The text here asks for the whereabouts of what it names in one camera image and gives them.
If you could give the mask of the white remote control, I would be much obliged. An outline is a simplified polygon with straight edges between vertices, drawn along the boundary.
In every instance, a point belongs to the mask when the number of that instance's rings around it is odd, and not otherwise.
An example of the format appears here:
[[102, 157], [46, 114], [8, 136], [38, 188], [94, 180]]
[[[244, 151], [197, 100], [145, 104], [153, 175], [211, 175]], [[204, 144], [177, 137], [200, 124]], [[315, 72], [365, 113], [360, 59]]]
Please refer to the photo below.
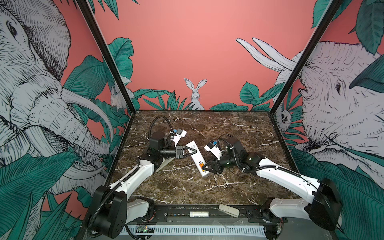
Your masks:
[[196, 166], [197, 166], [197, 168], [198, 168], [198, 171], [200, 172], [201, 176], [202, 176], [202, 177], [207, 176], [210, 172], [205, 171], [205, 170], [203, 170], [203, 169], [200, 167], [200, 163], [204, 163], [204, 164], [206, 164], [206, 162], [205, 162], [205, 160], [204, 160], [204, 158], [203, 158], [203, 156], [202, 156], [202, 154], [201, 154], [201, 152], [200, 152], [200, 150], [199, 150], [199, 148], [198, 148], [196, 142], [195, 142], [195, 141], [192, 141], [192, 142], [186, 144], [186, 146], [191, 147], [191, 148], [194, 148], [194, 149], [197, 150], [197, 153], [190, 153], [190, 154], [192, 154], [191, 157], [192, 157], [194, 163], [196, 164]]

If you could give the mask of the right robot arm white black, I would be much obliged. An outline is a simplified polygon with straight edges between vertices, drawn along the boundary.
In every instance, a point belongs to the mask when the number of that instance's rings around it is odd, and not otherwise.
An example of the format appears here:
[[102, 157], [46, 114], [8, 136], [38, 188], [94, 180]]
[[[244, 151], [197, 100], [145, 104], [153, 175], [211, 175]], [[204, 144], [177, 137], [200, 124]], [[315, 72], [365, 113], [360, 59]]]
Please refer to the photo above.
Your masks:
[[330, 179], [318, 180], [284, 168], [265, 156], [248, 152], [232, 135], [210, 141], [205, 150], [214, 158], [203, 170], [221, 174], [224, 169], [237, 167], [244, 174], [272, 181], [299, 196], [299, 199], [273, 198], [266, 203], [267, 216], [311, 220], [317, 226], [334, 231], [341, 218], [342, 201], [336, 184]]

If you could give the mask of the grey box on rail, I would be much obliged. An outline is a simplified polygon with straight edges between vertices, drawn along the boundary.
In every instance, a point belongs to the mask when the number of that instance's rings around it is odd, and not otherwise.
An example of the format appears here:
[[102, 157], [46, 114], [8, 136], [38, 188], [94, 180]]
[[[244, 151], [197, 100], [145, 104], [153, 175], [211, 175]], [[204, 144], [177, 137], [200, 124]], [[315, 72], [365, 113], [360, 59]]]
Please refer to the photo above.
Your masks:
[[225, 213], [229, 216], [232, 216], [234, 218], [238, 218], [240, 215], [240, 210], [234, 207], [230, 207], [228, 205], [220, 204], [219, 205], [219, 211], [222, 213]]

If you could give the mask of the black left frame post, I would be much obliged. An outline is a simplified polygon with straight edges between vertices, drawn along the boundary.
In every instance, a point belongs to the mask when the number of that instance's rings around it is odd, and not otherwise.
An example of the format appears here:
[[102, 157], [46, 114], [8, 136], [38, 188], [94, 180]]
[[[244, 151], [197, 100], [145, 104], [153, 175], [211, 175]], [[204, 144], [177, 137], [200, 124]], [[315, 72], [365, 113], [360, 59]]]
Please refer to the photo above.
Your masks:
[[136, 110], [135, 107], [131, 101], [131, 98], [129, 97], [127, 93], [126, 86], [124, 85], [121, 75], [119, 73], [119, 70], [117, 68], [117, 65], [111, 55], [111, 52], [108, 48], [108, 45], [106, 44], [105, 38], [102, 35], [102, 32], [97, 24], [97, 21], [94, 18], [94, 14], [92, 12], [92, 9], [90, 8], [89, 2], [84, 0], [76, 0], [77, 5], [79, 6], [79, 9], [98, 45], [98, 48], [100, 49], [102, 56], [107, 63], [107, 66], [109, 70], [111, 71], [111, 74], [117, 83], [121, 94], [123, 95], [124, 102], [126, 103], [129, 111], [131, 114], [135, 115]]

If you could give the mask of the black front mounting rail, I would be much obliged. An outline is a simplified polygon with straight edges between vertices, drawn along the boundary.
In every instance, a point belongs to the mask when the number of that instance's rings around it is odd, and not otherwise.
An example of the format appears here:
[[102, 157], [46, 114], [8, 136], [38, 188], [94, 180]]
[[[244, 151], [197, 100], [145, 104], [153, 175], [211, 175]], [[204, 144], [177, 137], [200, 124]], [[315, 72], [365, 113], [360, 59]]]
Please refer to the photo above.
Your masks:
[[[240, 215], [237, 219], [245, 218], [249, 223], [259, 223], [261, 225], [271, 225], [276, 223], [286, 223], [287, 216], [276, 217], [270, 210], [259, 205], [230, 205], [240, 210]], [[105, 207], [97, 216], [94, 225], [99, 226], [102, 220], [112, 221], [117, 226], [135, 223], [166, 223], [171, 219], [190, 218], [190, 211], [208, 211], [210, 219], [224, 218], [235, 219], [225, 213], [219, 211], [218, 205], [153, 205], [150, 204], [147, 211], [143, 214], [136, 214], [123, 207], [121, 210], [113, 210], [111, 207]]]

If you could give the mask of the black right frame post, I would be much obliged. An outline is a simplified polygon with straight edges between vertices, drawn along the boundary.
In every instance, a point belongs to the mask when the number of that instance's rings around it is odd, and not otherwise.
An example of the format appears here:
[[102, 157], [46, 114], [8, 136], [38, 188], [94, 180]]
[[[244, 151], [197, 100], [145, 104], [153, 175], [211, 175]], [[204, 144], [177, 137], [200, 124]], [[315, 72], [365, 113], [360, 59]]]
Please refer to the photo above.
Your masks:
[[313, 35], [311, 36], [308, 44], [306, 45], [306, 48], [303, 50], [303, 53], [301, 57], [299, 58], [298, 63], [295, 65], [294, 69], [292, 70], [287, 82], [285, 83], [281, 93], [279, 94], [276, 102], [274, 103], [273, 107], [271, 108], [269, 114], [274, 115], [280, 106], [280, 104], [283, 102], [286, 94], [291, 89], [293, 84], [295, 83], [296, 79], [299, 76], [299, 73], [305, 66], [307, 60], [313, 53], [316, 45], [324, 35], [326, 29], [328, 28], [329, 24], [331, 23], [333, 17], [335, 16], [337, 10], [342, 5], [342, 0], [333, 0], [330, 1], [330, 3], [327, 5], [327, 8], [325, 9], [325, 12], [323, 13], [319, 24], [316, 27], [316, 30], [313, 32]]

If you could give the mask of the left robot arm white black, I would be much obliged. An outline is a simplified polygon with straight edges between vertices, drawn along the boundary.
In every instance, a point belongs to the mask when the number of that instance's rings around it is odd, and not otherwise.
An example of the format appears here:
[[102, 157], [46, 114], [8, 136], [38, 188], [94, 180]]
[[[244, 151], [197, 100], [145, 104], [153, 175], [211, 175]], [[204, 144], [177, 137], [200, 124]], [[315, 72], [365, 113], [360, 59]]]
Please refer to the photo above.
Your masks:
[[104, 235], [114, 239], [129, 222], [154, 215], [151, 200], [142, 198], [130, 202], [129, 198], [147, 178], [172, 160], [197, 153], [191, 147], [179, 145], [186, 134], [181, 129], [170, 128], [168, 133], [149, 129], [148, 146], [143, 154], [137, 156], [136, 165], [115, 183], [96, 189], [84, 221], [88, 238]]

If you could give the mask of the white cylinder on rail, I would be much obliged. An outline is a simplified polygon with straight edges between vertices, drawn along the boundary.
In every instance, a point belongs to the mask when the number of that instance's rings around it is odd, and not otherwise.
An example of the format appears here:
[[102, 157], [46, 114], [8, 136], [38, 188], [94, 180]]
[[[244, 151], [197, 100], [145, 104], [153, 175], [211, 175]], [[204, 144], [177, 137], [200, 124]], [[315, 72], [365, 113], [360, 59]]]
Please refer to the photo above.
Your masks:
[[190, 211], [190, 218], [208, 218], [208, 211]]

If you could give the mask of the black frame post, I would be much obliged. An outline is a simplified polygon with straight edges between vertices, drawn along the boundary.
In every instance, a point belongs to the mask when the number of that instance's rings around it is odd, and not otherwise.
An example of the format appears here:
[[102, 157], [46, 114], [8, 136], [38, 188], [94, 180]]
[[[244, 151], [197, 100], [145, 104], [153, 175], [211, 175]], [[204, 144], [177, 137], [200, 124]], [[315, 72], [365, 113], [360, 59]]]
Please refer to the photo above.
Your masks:
[[283, 102], [286, 94], [291, 89], [293, 84], [295, 83], [296, 79], [299, 76], [299, 73], [305, 66], [307, 60], [313, 53], [316, 45], [324, 35], [326, 29], [328, 28], [329, 24], [331, 23], [333, 17], [335, 16], [337, 10], [342, 5], [342, 0], [333, 0], [330, 1], [330, 3], [327, 5], [327, 8], [325, 9], [325, 12], [323, 13], [319, 24], [316, 27], [316, 30], [313, 32], [313, 35], [311, 36], [308, 44], [306, 45], [306, 48], [303, 50], [303, 53], [301, 57], [299, 58], [298, 63], [295, 65], [294, 69], [292, 70], [287, 82], [285, 83], [281, 93], [279, 94], [276, 102], [274, 103], [273, 107], [271, 108], [269, 114], [274, 115], [280, 106], [280, 104]]
[[102, 35], [102, 32], [97, 24], [97, 21], [94, 18], [94, 14], [92, 12], [92, 9], [90, 8], [89, 2], [84, 0], [76, 0], [77, 5], [79, 6], [79, 9], [98, 45], [98, 48], [100, 49], [102, 56], [107, 63], [107, 66], [109, 70], [111, 71], [111, 74], [117, 83], [121, 94], [123, 95], [124, 102], [126, 103], [129, 111], [131, 114], [135, 115], [136, 110], [135, 107], [131, 101], [131, 98], [129, 97], [127, 93], [126, 86], [124, 85], [121, 75], [119, 73], [119, 70], [117, 68], [117, 65], [111, 55], [111, 52], [108, 48], [108, 45], [106, 44], [105, 38]]

